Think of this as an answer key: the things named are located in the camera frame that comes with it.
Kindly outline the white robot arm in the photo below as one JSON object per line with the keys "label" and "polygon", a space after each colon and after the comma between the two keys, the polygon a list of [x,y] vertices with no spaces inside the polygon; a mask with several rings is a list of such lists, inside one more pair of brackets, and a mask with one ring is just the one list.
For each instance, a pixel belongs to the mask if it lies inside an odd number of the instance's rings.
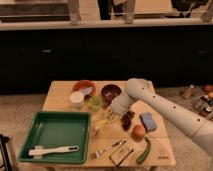
{"label": "white robot arm", "polygon": [[151,91],[150,84],[145,79],[128,79],[122,93],[112,100],[111,111],[123,116],[133,104],[142,101],[213,157],[213,122]]}

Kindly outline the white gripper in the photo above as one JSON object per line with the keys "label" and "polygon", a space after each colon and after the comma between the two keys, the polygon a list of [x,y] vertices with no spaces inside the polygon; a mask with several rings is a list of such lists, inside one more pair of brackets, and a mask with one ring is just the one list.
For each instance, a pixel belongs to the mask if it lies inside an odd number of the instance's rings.
{"label": "white gripper", "polygon": [[121,116],[125,115],[133,104],[134,100],[126,92],[122,92],[119,96],[112,100],[110,104],[111,109],[108,108],[106,110],[106,120],[108,122],[120,120]]}

